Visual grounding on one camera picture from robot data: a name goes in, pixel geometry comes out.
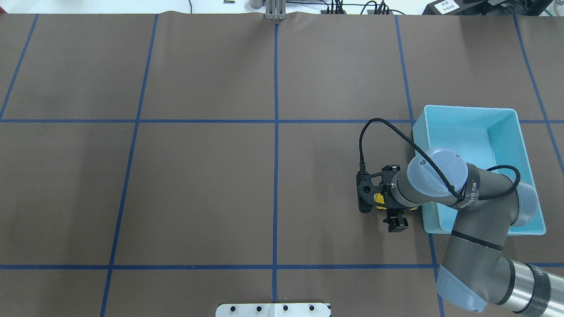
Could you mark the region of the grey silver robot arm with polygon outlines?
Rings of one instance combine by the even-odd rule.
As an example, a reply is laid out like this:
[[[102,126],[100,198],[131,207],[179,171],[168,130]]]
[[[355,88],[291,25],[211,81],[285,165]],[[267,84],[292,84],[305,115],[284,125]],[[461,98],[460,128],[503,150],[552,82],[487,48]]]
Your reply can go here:
[[[438,203],[457,211],[439,265],[437,293],[467,311],[488,304],[523,317],[563,315],[563,277],[533,264],[503,256],[510,227],[524,225],[537,212],[536,189],[514,178],[468,164],[455,151],[435,147],[420,152],[405,170],[387,165],[376,174],[379,185],[358,185],[365,202],[383,207],[390,231],[402,230],[404,211]]]

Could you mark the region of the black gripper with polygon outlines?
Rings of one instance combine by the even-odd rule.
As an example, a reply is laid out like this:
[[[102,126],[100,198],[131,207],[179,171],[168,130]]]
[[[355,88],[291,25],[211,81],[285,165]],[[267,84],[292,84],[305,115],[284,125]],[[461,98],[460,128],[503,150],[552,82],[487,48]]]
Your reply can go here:
[[[381,172],[385,174],[396,174],[401,170],[399,165],[385,165]],[[387,224],[390,233],[403,232],[409,228],[404,212],[419,209],[419,206],[405,206],[398,202],[392,195],[391,190],[385,191],[383,186],[376,186],[375,211],[386,211],[386,218],[383,223]]]

